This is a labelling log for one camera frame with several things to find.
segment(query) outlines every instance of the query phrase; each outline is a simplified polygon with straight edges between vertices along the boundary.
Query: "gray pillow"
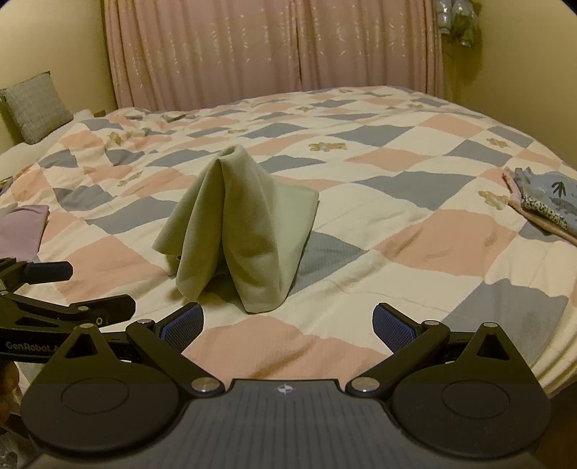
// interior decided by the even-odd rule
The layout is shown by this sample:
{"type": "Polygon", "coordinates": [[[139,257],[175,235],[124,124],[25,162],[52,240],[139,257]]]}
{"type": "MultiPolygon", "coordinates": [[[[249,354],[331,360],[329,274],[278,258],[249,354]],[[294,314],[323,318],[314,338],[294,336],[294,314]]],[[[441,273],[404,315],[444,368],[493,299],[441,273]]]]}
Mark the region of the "gray pillow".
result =
{"type": "Polygon", "coordinates": [[[73,118],[58,96],[50,72],[0,90],[0,99],[29,145],[38,143],[73,118]]]}

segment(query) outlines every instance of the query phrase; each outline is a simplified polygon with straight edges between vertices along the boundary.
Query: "green cloth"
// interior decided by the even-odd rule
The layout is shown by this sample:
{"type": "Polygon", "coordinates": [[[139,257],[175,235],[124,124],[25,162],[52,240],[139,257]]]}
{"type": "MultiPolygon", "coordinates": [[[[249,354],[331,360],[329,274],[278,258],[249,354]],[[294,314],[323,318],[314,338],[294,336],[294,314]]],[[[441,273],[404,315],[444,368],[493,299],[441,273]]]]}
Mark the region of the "green cloth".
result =
{"type": "Polygon", "coordinates": [[[247,312],[286,299],[313,226],[319,193],[274,180],[241,146],[219,153],[178,202],[154,242],[181,256],[178,290],[196,301],[226,262],[247,312]]]}

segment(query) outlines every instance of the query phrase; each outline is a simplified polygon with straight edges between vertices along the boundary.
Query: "metal screw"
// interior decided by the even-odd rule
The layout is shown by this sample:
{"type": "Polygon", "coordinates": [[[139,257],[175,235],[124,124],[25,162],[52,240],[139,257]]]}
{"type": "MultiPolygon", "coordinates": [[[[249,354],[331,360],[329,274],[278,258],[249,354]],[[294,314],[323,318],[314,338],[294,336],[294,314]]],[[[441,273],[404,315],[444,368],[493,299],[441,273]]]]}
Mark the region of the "metal screw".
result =
{"type": "Polygon", "coordinates": [[[217,390],[220,386],[220,381],[211,377],[196,378],[190,385],[195,391],[207,393],[217,390]]]}
{"type": "Polygon", "coordinates": [[[355,391],[371,392],[376,391],[381,384],[374,378],[368,376],[361,376],[351,381],[351,386],[355,391]]]}

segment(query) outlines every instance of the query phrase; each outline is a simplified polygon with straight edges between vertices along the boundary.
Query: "curtain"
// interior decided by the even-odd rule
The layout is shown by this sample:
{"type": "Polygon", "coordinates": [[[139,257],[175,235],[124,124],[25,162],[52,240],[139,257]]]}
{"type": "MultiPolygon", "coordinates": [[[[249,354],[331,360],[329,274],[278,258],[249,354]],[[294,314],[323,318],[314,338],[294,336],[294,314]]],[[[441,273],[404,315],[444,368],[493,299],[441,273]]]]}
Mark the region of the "curtain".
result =
{"type": "Polygon", "coordinates": [[[295,0],[305,90],[397,85],[442,97],[431,0],[295,0]]]}
{"type": "Polygon", "coordinates": [[[119,107],[399,85],[440,96],[431,0],[104,0],[119,107]]]}

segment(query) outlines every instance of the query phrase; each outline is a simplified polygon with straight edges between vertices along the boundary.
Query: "patchwork quilt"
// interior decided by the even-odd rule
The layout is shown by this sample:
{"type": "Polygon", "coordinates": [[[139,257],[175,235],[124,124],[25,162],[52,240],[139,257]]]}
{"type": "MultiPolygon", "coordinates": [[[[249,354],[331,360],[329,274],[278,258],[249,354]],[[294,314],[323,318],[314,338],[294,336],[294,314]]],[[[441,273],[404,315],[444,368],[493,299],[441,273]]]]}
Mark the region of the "patchwork quilt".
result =
{"type": "Polygon", "coordinates": [[[508,207],[501,172],[577,172],[519,131],[403,88],[297,92],[188,113],[130,108],[76,124],[0,196],[0,206],[49,205],[38,258],[74,266],[70,281],[21,293],[61,304],[128,293],[133,320],[187,303],[175,259],[152,244],[195,177],[231,145],[272,177],[320,191],[320,202],[277,310],[247,314],[227,277],[201,295],[205,330],[183,354],[225,384],[344,385],[391,354],[372,330],[380,302],[452,330],[499,323],[549,393],[573,375],[577,248],[508,207]]]}

